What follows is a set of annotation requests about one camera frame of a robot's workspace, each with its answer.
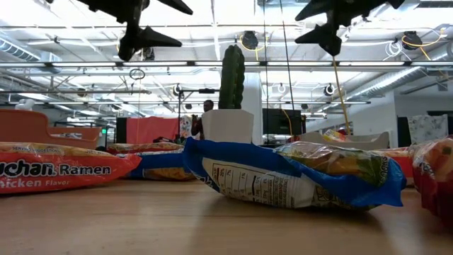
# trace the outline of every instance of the white planter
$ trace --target white planter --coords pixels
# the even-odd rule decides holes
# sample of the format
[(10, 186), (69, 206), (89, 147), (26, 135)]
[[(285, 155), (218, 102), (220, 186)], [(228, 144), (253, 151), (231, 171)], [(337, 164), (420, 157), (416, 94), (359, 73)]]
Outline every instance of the white planter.
[(236, 109), (210, 110), (202, 115), (206, 140), (251, 143), (253, 114)]

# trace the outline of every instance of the table surface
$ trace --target table surface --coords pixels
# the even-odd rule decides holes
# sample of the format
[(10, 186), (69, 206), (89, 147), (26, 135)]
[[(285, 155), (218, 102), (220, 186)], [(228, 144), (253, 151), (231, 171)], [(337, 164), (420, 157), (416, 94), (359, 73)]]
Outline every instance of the table surface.
[(198, 181), (115, 181), (0, 197), (0, 254), (453, 254), (420, 207), (285, 210), (225, 198)]

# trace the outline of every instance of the black monitor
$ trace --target black monitor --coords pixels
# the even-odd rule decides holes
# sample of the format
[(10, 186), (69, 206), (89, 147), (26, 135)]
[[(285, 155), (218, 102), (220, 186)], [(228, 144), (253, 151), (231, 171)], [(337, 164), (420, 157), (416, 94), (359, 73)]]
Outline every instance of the black monitor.
[[(302, 116), (300, 110), (285, 110), (291, 120), (292, 134), (302, 134)], [(288, 117), (282, 109), (263, 109), (263, 134), (291, 135)]]

